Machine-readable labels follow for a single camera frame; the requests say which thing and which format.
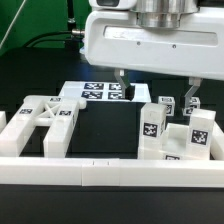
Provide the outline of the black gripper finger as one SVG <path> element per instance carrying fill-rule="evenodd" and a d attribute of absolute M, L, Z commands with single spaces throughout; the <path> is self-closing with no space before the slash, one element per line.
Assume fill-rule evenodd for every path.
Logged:
<path fill-rule="evenodd" d="M 197 78 L 197 77 L 189 78 L 190 89 L 186 92 L 184 96 L 181 97 L 181 106 L 183 108 L 190 107 L 190 100 L 193 97 L 193 95 L 196 93 L 196 91 L 199 89 L 201 83 L 202 83 L 201 78 Z"/>
<path fill-rule="evenodd" d="M 121 86 L 122 98 L 132 100 L 134 97 L 134 87 L 129 82 L 128 73 L 124 69 L 116 69 L 114 76 Z"/>

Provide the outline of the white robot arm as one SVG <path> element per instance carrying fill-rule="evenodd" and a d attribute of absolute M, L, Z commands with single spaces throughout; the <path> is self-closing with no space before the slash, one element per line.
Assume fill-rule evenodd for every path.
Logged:
<path fill-rule="evenodd" d="M 134 98 L 127 70 L 224 80 L 224 0 L 89 0 L 84 55 L 111 67 L 122 97 Z"/>

